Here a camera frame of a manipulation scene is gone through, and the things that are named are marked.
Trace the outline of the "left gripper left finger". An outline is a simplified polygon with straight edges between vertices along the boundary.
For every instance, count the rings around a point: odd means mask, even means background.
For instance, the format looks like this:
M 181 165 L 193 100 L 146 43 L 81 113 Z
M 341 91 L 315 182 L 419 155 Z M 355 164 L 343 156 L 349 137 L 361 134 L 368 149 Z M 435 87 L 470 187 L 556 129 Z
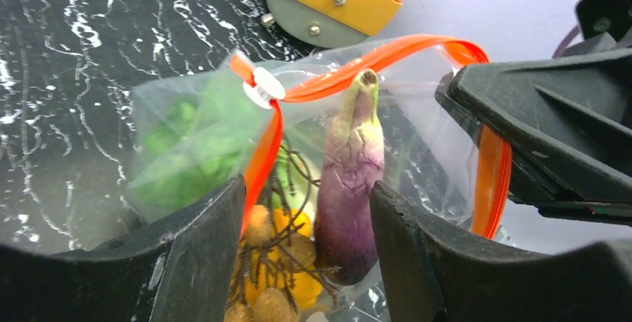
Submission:
M 222 321 L 246 188 L 236 176 L 178 212 L 99 245 L 1 246 L 3 321 Z

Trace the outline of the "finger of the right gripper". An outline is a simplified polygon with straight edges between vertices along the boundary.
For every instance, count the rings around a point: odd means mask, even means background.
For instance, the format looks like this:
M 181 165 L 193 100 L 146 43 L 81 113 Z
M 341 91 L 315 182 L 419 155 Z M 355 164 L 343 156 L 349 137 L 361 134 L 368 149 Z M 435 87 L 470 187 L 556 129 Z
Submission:
M 474 64 L 437 102 L 513 150 L 510 198 L 547 218 L 631 224 L 631 50 Z

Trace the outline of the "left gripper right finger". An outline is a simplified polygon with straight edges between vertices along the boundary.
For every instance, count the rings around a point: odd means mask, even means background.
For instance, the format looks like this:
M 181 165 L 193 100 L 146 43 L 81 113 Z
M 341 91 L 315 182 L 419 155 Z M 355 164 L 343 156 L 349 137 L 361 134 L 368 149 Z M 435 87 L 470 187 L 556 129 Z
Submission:
M 629 321 L 631 242 L 546 255 L 462 230 L 378 182 L 370 198 L 393 321 Z

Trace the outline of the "purple eggplant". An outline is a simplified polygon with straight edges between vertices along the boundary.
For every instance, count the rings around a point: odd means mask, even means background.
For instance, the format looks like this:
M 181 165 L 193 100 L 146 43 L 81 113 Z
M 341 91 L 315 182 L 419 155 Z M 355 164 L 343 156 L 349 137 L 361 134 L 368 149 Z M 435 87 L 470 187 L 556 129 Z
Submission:
M 323 147 L 317 196 L 317 260 L 339 285 L 361 282 L 377 263 L 370 192 L 385 172 L 385 140 L 377 115 L 379 78 L 364 69 L 347 89 Z

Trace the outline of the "orange bell pepper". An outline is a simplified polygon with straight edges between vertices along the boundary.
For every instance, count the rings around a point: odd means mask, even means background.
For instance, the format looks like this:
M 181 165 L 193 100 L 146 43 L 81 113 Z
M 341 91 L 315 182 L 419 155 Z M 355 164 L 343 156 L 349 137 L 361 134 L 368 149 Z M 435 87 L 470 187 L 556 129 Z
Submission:
M 253 306 L 266 288 L 287 291 L 300 311 L 313 307 L 324 291 L 315 267 L 312 221 L 298 209 L 256 205 L 247 217 L 231 281 L 231 298 Z

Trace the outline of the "brown longan bunch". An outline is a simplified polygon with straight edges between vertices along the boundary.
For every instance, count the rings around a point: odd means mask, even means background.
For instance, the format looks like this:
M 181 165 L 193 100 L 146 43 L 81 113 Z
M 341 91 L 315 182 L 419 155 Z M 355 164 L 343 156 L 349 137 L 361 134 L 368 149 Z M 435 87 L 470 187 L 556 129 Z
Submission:
M 252 208 L 233 269 L 225 321 L 307 321 L 340 303 L 318 266 L 314 222 L 320 169 L 284 139 Z

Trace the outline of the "green lettuce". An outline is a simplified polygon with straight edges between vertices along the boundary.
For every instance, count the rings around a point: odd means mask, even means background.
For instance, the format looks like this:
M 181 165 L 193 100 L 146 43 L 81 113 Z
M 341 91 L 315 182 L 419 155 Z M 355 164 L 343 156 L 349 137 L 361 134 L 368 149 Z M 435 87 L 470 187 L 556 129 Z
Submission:
M 228 69 L 136 87 L 134 201 L 164 215 L 199 200 L 244 170 L 269 118 Z

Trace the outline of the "clear zip top bag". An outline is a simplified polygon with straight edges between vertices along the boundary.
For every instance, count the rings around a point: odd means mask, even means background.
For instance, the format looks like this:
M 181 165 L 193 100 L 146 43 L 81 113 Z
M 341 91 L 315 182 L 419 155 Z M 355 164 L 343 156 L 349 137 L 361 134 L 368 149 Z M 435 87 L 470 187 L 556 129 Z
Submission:
M 486 63 L 476 44 L 418 34 L 254 63 L 133 90 L 130 198 L 154 222 L 242 174 L 244 225 L 226 321 L 298 321 L 379 280 L 369 195 L 377 180 L 493 239 L 511 148 L 439 103 L 440 85 Z

